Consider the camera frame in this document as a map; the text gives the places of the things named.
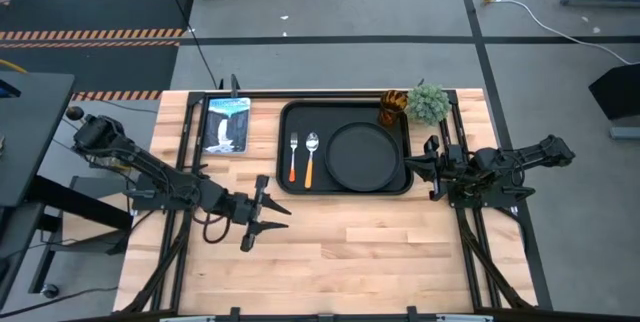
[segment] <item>orange striped tape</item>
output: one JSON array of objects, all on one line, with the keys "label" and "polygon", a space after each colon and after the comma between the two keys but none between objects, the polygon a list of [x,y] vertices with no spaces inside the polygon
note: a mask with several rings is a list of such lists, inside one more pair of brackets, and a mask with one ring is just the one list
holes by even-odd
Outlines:
[{"label": "orange striped tape", "polygon": [[144,47],[144,46],[180,46],[174,41],[146,42],[81,42],[81,43],[15,43],[0,44],[0,48],[83,48],[83,47]]},{"label": "orange striped tape", "polygon": [[77,92],[72,101],[150,101],[158,100],[162,91],[90,91]]},{"label": "orange striped tape", "polygon": [[176,38],[182,28],[82,30],[82,31],[0,31],[0,41],[49,41],[83,39]]}]

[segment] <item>orange handle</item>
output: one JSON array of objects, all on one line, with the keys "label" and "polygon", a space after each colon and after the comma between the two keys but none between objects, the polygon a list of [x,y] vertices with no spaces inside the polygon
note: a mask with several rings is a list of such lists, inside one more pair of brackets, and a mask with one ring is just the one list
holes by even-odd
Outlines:
[{"label": "orange handle", "polygon": [[313,160],[309,158],[307,163],[307,177],[304,179],[304,188],[311,188],[311,175],[313,174]]}]

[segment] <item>glass cup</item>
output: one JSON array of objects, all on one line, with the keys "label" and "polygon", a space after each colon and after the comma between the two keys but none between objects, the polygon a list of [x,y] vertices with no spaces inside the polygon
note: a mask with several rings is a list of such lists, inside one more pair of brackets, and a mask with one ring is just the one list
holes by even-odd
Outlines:
[{"label": "glass cup", "polygon": [[380,97],[380,112],[378,123],[385,127],[391,127],[398,120],[401,113],[407,107],[407,94],[401,91],[389,90]]}]

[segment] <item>white cable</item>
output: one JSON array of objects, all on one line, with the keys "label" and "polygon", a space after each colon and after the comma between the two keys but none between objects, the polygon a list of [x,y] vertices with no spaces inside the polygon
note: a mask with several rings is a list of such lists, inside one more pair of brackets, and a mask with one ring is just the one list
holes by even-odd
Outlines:
[{"label": "white cable", "polygon": [[491,3],[513,3],[516,4],[524,9],[527,10],[527,12],[529,12],[529,14],[531,15],[531,18],[533,18],[533,20],[542,28],[546,29],[549,32],[553,32],[559,36],[562,36],[570,41],[573,41],[575,43],[584,45],[584,46],[591,46],[591,47],[595,47],[595,48],[599,48],[605,52],[609,52],[612,56],[614,56],[615,58],[619,59],[622,63],[626,64],[627,66],[629,65],[634,65],[634,64],[639,64],[640,62],[629,62],[627,60],[625,60],[624,58],[620,57],[617,53],[613,52],[612,50],[608,49],[607,47],[601,46],[599,44],[595,44],[595,43],[588,43],[588,42],[582,42],[580,40],[577,40],[571,36],[567,36],[566,34],[556,31],[551,27],[545,26],[544,24],[542,24],[542,22],[540,22],[536,16],[533,15],[533,12],[531,12],[531,10],[529,9],[529,7],[527,7],[527,5],[525,5],[522,2],[518,2],[518,1],[514,1],[514,0],[494,0],[494,1],[490,1]]}]

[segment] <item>black tray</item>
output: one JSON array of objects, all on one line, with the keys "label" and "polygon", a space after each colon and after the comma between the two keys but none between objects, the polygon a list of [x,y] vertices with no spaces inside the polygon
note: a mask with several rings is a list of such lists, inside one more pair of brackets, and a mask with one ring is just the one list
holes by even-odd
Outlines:
[{"label": "black tray", "polygon": [[[413,173],[400,168],[395,178],[384,188],[374,192],[355,192],[344,188],[329,174],[324,160],[327,142],[338,128],[353,122],[378,124],[378,101],[292,101],[282,109],[278,134],[278,160],[276,180],[280,187],[291,194],[374,194],[398,195],[405,193],[413,185]],[[409,126],[403,114],[396,124],[385,128],[400,146],[401,158],[411,156]],[[289,182],[291,167],[291,133],[298,132],[296,149],[296,181]],[[320,145],[313,153],[313,183],[311,189],[304,188],[309,151],[305,146],[307,136],[315,132],[320,137]]]}]

